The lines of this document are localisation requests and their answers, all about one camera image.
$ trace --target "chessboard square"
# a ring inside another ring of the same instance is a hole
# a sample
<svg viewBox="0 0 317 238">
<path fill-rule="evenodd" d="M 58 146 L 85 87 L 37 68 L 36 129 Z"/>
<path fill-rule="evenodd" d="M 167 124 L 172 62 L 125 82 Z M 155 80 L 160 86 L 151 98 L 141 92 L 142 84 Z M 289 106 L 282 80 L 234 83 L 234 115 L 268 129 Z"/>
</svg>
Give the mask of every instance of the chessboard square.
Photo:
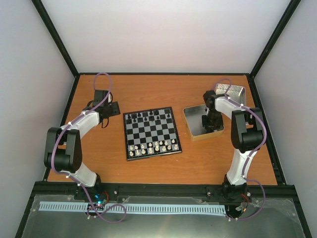
<svg viewBox="0 0 317 238">
<path fill-rule="evenodd" d="M 147 140 L 147 143 L 152 143 L 153 142 L 152 137 L 146 137 L 145 139 Z"/>
<path fill-rule="evenodd" d="M 164 136 L 163 135 L 158 135 L 158 140 L 159 141 L 163 141 L 164 140 Z"/>
<path fill-rule="evenodd" d="M 141 139 L 140 139 L 140 143 L 141 143 L 141 144 L 144 144 L 144 143 L 146 143 L 146 142 L 147 142 L 146 138 L 141 138 Z"/>
<path fill-rule="evenodd" d="M 128 145 L 134 145 L 134 140 L 128 140 Z"/>
<path fill-rule="evenodd" d="M 133 139 L 134 139 L 134 138 L 133 138 L 133 134 L 127 135 L 127 139 L 128 139 L 128 140 L 133 140 Z"/>
<path fill-rule="evenodd" d="M 128 130 L 128 129 L 132 129 L 132 124 L 127 124 L 127 125 L 126 125 L 126 128 L 127 128 L 127 130 Z"/>
<path fill-rule="evenodd" d="M 175 133 L 170 134 L 169 137 L 170 137 L 171 140 L 172 140 L 172 139 L 176 139 L 176 134 L 175 134 Z"/>
</svg>

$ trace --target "black metal frame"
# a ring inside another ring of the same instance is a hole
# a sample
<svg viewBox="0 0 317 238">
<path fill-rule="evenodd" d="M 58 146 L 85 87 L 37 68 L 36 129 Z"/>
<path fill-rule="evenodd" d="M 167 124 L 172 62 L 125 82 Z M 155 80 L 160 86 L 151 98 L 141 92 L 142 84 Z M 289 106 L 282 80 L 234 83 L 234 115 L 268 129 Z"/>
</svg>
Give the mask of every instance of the black metal frame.
<svg viewBox="0 0 317 238">
<path fill-rule="evenodd" d="M 255 77 L 259 72 L 261 66 L 264 64 L 267 56 L 281 35 L 283 29 L 291 18 L 292 14 L 296 10 L 301 0 L 290 0 L 288 7 L 286 8 L 284 14 L 282 15 L 278 25 L 276 26 L 274 32 L 272 33 L 268 43 L 266 44 L 263 52 L 261 53 L 259 59 L 257 60 L 254 68 L 250 73 L 110 73 L 112 75 L 245 75 L 248 79 L 248 83 L 251 89 L 251 93 L 253 96 L 253 100 L 256 107 L 259 107 L 263 111 L 263 107 L 260 101 L 260 97 L 255 85 Z M 66 118 L 69 112 L 69 108 L 71 102 L 73 100 L 76 87 L 81 75 L 93 75 L 97 73 L 78 73 L 74 63 L 72 62 L 60 36 L 58 35 L 57 30 L 55 29 L 47 11 L 41 0 L 32 0 L 35 8 L 37 9 L 39 15 L 41 16 L 44 24 L 46 25 L 48 31 L 50 32 L 53 40 L 55 41 L 58 49 L 60 50 L 63 58 L 65 59 L 69 69 L 73 73 L 75 79 L 71 89 L 70 96 L 68 98 L 66 108 L 61 120 L 61 125 L 65 124 Z M 300 201 L 297 196 L 297 192 L 293 185 L 287 185 L 286 180 L 282 171 L 282 167 L 275 149 L 275 145 L 272 139 L 272 135 L 270 133 L 267 120 L 265 114 L 263 114 L 264 123 L 267 127 L 267 149 L 270 155 L 270 159 L 272 162 L 272 166 L 275 173 L 275 178 L 278 185 L 268 185 L 264 186 L 265 194 L 268 198 L 292 198 L 300 218 L 305 236 L 311 238 L 312 235 L 310 233 L 309 227 L 306 222 L 306 218 L 304 216 Z M 71 194 L 75 195 L 78 199 L 86 200 L 86 197 L 75 183 L 71 182 L 46 182 L 50 170 L 47 169 L 41 182 L 35 182 L 34 188 L 32 190 L 30 199 L 27 203 L 23 218 L 21 220 L 18 232 L 16 234 L 16 238 L 22 237 L 23 230 L 34 200 L 35 195 L 41 194 Z M 219 202 L 223 205 L 230 205 L 229 202 L 224 200 L 216 199 L 214 196 L 208 196 L 207 191 L 214 191 L 215 189 L 219 189 L 220 185 L 171 185 L 171 184 L 124 184 L 124 183 L 103 183 L 104 189 L 107 190 L 110 194 L 111 200 L 120 201 L 122 198 L 127 196 L 173 196 L 173 197 L 195 197 L 202 199 L 208 202 Z M 254 197 L 261 197 L 262 191 L 258 186 L 249 186 L 249 192 Z"/>
</svg>

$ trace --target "white wall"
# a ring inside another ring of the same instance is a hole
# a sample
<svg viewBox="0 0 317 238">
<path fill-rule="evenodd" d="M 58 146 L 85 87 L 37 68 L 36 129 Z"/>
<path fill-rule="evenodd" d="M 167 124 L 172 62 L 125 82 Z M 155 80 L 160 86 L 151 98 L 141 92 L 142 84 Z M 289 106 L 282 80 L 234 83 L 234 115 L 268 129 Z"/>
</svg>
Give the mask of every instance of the white wall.
<svg viewBox="0 0 317 238">
<path fill-rule="evenodd" d="M 287 182 L 317 237 L 317 1 L 303 0 L 256 85 Z"/>
<path fill-rule="evenodd" d="M 0 233 L 15 236 L 73 81 L 30 0 L 0 3 Z"/>
<path fill-rule="evenodd" d="M 80 72 L 251 72 L 290 0 L 43 0 Z"/>
</svg>

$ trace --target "wooden tabletop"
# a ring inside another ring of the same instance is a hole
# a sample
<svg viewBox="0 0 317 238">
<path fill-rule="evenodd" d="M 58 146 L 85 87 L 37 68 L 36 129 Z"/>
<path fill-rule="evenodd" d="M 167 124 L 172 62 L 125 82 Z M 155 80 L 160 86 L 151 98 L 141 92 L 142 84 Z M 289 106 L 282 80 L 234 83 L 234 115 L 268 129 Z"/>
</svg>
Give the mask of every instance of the wooden tabletop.
<svg viewBox="0 0 317 238">
<path fill-rule="evenodd" d="M 247 78 L 229 76 L 234 85 L 246 88 L 247 106 L 254 107 Z M 94 98 L 94 75 L 82 75 L 69 110 L 67 121 L 78 116 Z M 225 76 L 114 75 L 112 94 L 119 102 L 121 115 L 110 117 L 109 126 L 90 130 L 81 141 L 83 162 L 101 176 L 102 182 L 221 184 L 228 172 L 234 148 L 231 121 L 223 116 L 225 130 L 219 137 L 192 142 L 182 120 L 186 107 L 203 104 L 203 94 Z M 97 89 L 107 89 L 106 76 L 97 79 Z M 172 107 L 182 153 L 126 161 L 123 113 Z M 276 185 L 266 146 L 254 157 L 248 177 L 262 184 Z M 48 181 L 69 181 L 50 172 Z"/>
</svg>

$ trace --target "purple hose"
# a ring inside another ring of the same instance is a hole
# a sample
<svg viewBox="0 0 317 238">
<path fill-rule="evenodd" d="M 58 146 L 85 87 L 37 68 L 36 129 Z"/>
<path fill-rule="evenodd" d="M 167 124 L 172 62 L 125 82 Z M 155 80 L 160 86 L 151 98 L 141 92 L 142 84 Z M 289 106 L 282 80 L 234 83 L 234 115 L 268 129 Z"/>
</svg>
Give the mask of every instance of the purple hose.
<svg viewBox="0 0 317 238">
<path fill-rule="evenodd" d="M 90 109 L 88 112 L 86 112 L 85 114 L 80 114 L 80 115 L 79 115 L 78 117 L 76 117 L 72 122 L 69 122 L 68 125 L 61 131 L 61 133 L 59 134 L 59 136 L 58 136 L 58 138 L 57 138 L 57 140 L 56 140 L 56 142 L 55 142 L 55 145 L 54 145 L 54 148 L 53 148 L 53 151 L 52 151 L 52 157 L 51 157 L 51 169 L 52 169 L 56 174 L 63 174 L 63 175 L 67 175 L 67 176 L 68 176 L 68 173 L 57 171 L 57 170 L 55 169 L 55 165 L 54 165 L 54 159 L 55 159 L 56 150 L 57 150 L 58 144 L 59 144 L 59 142 L 60 142 L 62 136 L 65 134 L 65 132 L 67 131 L 67 129 L 69 129 L 72 124 L 75 124 L 75 123 L 76 123 L 78 120 L 80 120 L 82 117 L 84 117 L 85 115 L 88 115 L 89 113 L 93 112 L 97 107 L 99 107 L 102 103 L 104 103 L 104 101 L 108 98 L 108 96 L 109 96 L 109 94 L 110 94 L 110 92 L 111 92 L 111 89 L 112 89 L 112 79 L 111 79 L 111 77 L 110 77 L 109 74 L 104 73 L 104 72 L 100 72 L 100 73 L 96 74 L 96 76 L 95 76 L 95 78 L 94 78 L 94 83 L 93 83 L 94 90 L 96 89 L 96 86 L 95 86 L 96 79 L 97 79 L 97 77 L 98 77 L 99 75 L 101 75 L 101 74 L 106 75 L 106 76 L 108 77 L 108 79 L 109 79 L 109 82 L 110 82 L 110 86 L 109 86 L 108 92 L 107 92 L 106 96 L 104 97 L 104 99 L 102 99 L 101 102 L 99 102 L 97 105 L 95 105 L 93 108 L 91 108 L 91 109 Z M 89 200 L 89 202 L 90 202 L 90 205 L 92 206 L 93 210 L 96 212 L 96 214 L 97 214 L 102 220 L 104 220 L 105 222 L 108 222 L 108 223 L 113 223 L 113 224 L 114 224 L 114 223 L 119 223 L 119 222 L 121 222 L 121 221 L 124 220 L 124 218 L 125 218 L 125 216 L 126 216 L 127 210 L 126 210 L 126 208 L 125 208 L 123 205 L 121 205 L 121 204 L 114 204 L 114 205 L 110 206 L 107 210 L 103 211 L 102 213 L 99 213 L 99 212 L 96 210 L 96 208 L 95 208 L 95 206 L 94 206 L 94 204 L 93 204 L 93 202 L 92 202 L 92 200 L 91 200 L 91 198 L 90 198 L 90 196 L 89 196 L 89 193 L 88 193 L 87 189 L 85 188 L 85 186 L 82 185 L 82 184 L 80 183 L 80 181 L 78 181 L 75 177 L 73 177 L 73 176 L 69 176 L 69 177 L 70 177 L 74 182 L 76 182 L 78 185 L 81 185 L 81 187 L 83 188 L 83 190 L 85 191 L 85 193 L 86 193 L 86 195 L 87 195 L 87 198 L 88 198 L 88 200 Z M 123 215 L 123 218 L 122 218 L 122 219 L 120 219 L 119 221 L 116 221 L 116 222 L 112 222 L 112 221 L 109 221 L 109 220 L 107 220 L 107 219 L 105 219 L 105 218 L 102 217 L 102 215 L 103 215 L 104 213 L 106 213 L 108 210 L 110 210 L 112 207 L 115 207 L 115 206 L 120 206 L 120 207 L 123 208 L 123 210 L 124 210 L 124 215 Z"/>
<path fill-rule="evenodd" d="M 225 81 L 225 80 L 228 80 L 228 81 L 230 82 L 229 87 L 227 88 L 227 90 L 226 90 L 225 93 L 224 93 L 225 98 L 226 98 L 230 103 L 232 103 L 233 105 L 235 105 L 235 106 L 237 106 L 237 107 L 241 107 L 242 109 L 244 109 L 244 110 L 246 110 L 247 112 L 249 112 L 252 116 L 254 116 L 254 118 L 260 123 L 260 125 L 261 125 L 262 128 L 263 128 L 263 140 L 262 140 L 262 142 L 261 142 L 256 148 L 254 148 L 254 149 L 249 153 L 249 155 L 248 155 L 248 157 L 247 157 L 247 159 L 246 159 L 246 161 L 245 161 L 245 163 L 244 163 L 244 165 L 243 165 L 243 168 L 242 168 L 242 176 L 243 176 L 243 178 L 244 178 L 246 181 L 249 181 L 249 182 L 256 182 L 256 183 L 260 186 L 260 188 L 261 188 L 261 190 L 262 190 L 262 192 L 263 192 L 263 203 L 262 203 L 262 206 L 259 208 L 259 210 L 258 210 L 256 213 L 254 213 L 253 215 L 251 215 L 251 216 L 249 216 L 249 217 L 246 217 L 246 218 L 238 219 L 239 221 L 245 221 L 245 220 L 248 220 L 248 219 L 254 217 L 255 215 L 257 215 L 258 213 L 261 212 L 261 210 L 262 210 L 263 207 L 264 207 L 264 203 L 265 203 L 265 199 L 266 199 L 265 191 L 264 191 L 264 188 L 263 188 L 262 184 L 261 184 L 259 181 L 257 181 L 256 179 L 248 179 L 247 177 L 245 177 L 244 174 L 245 174 L 245 170 L 246 170 L 247 164 L 248 164 L 248 162 L 249 162 L 251 156 L 265 144 L 266 137 L 267 137 L 267 132 L 266 132 L 266 127 L 265 127 L 263 121 L 261 120 L 261 118 L 258 117 L 258 115 L 256 115 L 254 112 L 252 112 L 252 111 L 250 110 L 250 108 L 248 108 L 248 107 L 246 107 L 246 106 L 243 106 L 243 105 L 237 103 L 236 101 L 232 100 L 232 99 L 228 96 L 227 92 L 229 91 L 230 87 L 232 86 L 232 81 L 231 81 L 231 79 L 229 79 L 229 78 L 224 78 L 224 79 L 219 80 L 217 83 L 215 83 L 215 84 L 213 85 L 212 90 L 215 89 L 215 86 L 216 86 L 218 83 L 220 83 L 220 82 L 222 82 L 222 81 Z"/>
</svg>

